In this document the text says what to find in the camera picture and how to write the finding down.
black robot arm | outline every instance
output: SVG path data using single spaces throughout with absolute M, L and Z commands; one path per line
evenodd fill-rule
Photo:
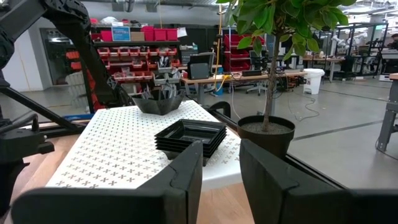
M 91 22 L 86 7 L 76 0 L 10 0 L 0 12 L 0 68 L 14 53 L 14 42 L 40 17 L 72 40 L 95 81 L 99 103 L 110 107 L 131 105 L 132 100 L 108 74 L 90 36 Z

black tray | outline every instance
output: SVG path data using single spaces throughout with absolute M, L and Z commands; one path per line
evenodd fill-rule
M 167 151 L 164 151 L 164 154 L 166 154 L 168 160 L 173 160 L 173 159 L 175 159 L 180 153 L 179 153 L 179 152 L 167 152 Z M 205 167 L 205 166 L 207 165 L 207 161 L 209 161 L 209 159 L 210 159 L 210 158 L 206 158 L 206 157 L 203 156 L 203 159 L 202 159 L 202 166 Z
M 226 134 L 218 137 L 211 147 L 204 147 L 203 148 L 203 155 L 214 152 L 215 149 L 218 148 L 218 146 L 221 144 L 221 142 L 224 140 L 225 137 L 226 137 Z M 182 152 L 187 147 L 185 147 L 185 146 L 174 146 L 174 145 L 164 144 L 164 143 L 157 143 L 156 144 L 156 148 L 159 148 L 159 149 L 161 148 L 161 150 L 170 149 L 170 151 L 173 151 L 173 152 Z
M 156 134 L 155 137 L 157 140 L 185 144 L 201 141 L 203 144 L 209 145 L 225 127 L 225 124 L 218 122 L 181 119 Z
M 132 96 L 143 113 L 165 115 L 176 110 L 184 99 L 184 90 L 152 90 Z
M 222 130 L 216 136 L 215 140 L 217 140 L 220 136 L 224 136 L 224 135 L 226 135 L 226 129 Z M 212 147 L 215 143 L 215 140 L 211 144 L 203 144 L 203 148 Z M 190 144 L 180 143 L 180 142 L 176 142 L 176 141 L 169 141 L 169 139 L 158 139 L 158 138 L 155 138 L 155 143 L 156 144 L 168 144 L 168 145 L 175 146 L 175 147 L 188 147 L 190 145 Z

perforated tabletop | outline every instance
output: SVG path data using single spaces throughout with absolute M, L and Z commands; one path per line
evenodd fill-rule
M 47 187 L 139 187 L 171 162 L 156 150 L 154 135 L 179 119 L 218 121 L 194 101 L 165 116 L 144 114 L 136 106 L 98 110 Z M 202 190 L 242 181 L 239 146 L 240 138 L 227 129 L 203 168 Z

tree trunk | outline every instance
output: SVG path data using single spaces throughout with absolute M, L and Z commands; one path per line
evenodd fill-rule
M 276 35 L 274 42 L 274 53 L 272 56 L 271 69 L 269 73 L 269 81 L 267 88 L 266 112 L 264 113 L 264 120 L 262 122 L 263 131 L 268 131 L 269 115 L 272 111 L 272 97 L 274 96 L 274 88 L 276 85 L 276 60 L 279 54 L 279 40 L 280 40 L 280 35 Z

wooden floor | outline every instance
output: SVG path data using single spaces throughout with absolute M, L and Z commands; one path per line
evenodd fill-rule
M 30 165 L 18 176 L 11 200 L 30 189 L 45 186 L 77 139 L 78 135 L 51 139 L 55 152 L 25 158 Z M 0 223 L 1 220 L 12 223 L 9 216 L 0 218 Z M 197 223 L 254 223 L 243 184 L 202 192 Z

